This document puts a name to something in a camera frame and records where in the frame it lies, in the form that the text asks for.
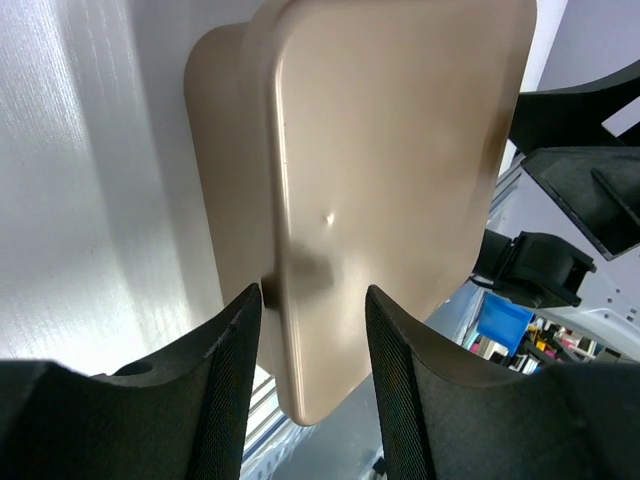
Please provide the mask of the gold tin box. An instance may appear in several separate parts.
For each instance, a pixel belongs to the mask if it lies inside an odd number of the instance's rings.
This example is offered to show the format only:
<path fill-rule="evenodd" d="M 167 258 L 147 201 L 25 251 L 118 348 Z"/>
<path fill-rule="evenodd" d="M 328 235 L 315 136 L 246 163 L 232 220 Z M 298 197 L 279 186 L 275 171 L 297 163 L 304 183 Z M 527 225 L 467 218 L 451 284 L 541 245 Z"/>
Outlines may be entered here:
<path fill-rule="evenodd" d="M 287 28 L 277 19 L 216 27 L 193 47 L 184 97 L 222 297 L 257 284 L 265 304 L 259 364 L 271 373 L 283 410 L 303 392 L 283 321 L 287 267 L 303 266 L 281 245 L 282 225 L 269 117 L 271 83 Z"/>

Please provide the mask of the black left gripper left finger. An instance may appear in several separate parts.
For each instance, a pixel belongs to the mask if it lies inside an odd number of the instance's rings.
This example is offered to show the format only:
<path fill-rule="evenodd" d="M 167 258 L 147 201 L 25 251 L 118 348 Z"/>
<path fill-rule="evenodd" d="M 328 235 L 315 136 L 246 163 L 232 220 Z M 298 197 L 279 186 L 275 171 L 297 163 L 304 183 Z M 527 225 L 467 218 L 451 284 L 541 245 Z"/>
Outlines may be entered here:
<path fill-rule="evenodd" d="M 1 364 L 5 479 L 236 479 L 261 325 L 248 286 L 218 315 L 111 375 Z"/>

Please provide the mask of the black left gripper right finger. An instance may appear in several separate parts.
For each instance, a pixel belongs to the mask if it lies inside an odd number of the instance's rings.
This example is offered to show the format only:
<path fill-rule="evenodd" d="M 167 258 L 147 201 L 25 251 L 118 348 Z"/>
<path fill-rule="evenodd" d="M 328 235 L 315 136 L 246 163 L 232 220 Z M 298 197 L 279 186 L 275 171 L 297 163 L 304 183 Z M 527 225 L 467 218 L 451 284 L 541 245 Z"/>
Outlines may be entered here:
<path fill-rule="evenodd" d="M 377 286 L 366 333 L 391 479 L 635 479 L 639 368 L 524 375 L 414 319 Z"/>

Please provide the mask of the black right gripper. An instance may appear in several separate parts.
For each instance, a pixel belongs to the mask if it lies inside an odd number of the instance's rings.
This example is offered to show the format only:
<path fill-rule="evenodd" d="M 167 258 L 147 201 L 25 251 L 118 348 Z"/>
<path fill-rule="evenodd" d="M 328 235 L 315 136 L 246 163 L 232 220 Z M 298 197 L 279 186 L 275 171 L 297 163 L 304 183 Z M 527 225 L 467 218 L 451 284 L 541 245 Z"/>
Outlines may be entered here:
<path fill-rule="evenodd" d="M 638 98 L 633 62 L 582 85 L 520 94 L 509 132 L 517 149 L 536 150 L 522 162 L 527 174 L 607 260 L 639 245 L 639 125 L 615 135 L 603 122 Z"/>

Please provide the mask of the gold tin lid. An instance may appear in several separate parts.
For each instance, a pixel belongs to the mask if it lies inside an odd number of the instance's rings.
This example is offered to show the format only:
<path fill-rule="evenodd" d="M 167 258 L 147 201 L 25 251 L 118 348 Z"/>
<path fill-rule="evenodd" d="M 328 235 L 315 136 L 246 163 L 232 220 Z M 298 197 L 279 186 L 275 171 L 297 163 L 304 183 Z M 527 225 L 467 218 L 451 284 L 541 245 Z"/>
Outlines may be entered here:
<path fill-rule="evenodd" d="M 241 265 L 296 423 L 369 374 L 369 286 L 422 319 L 470 274 L 535 23 L 532 1 L 268 1 L 250 20 Z"/>

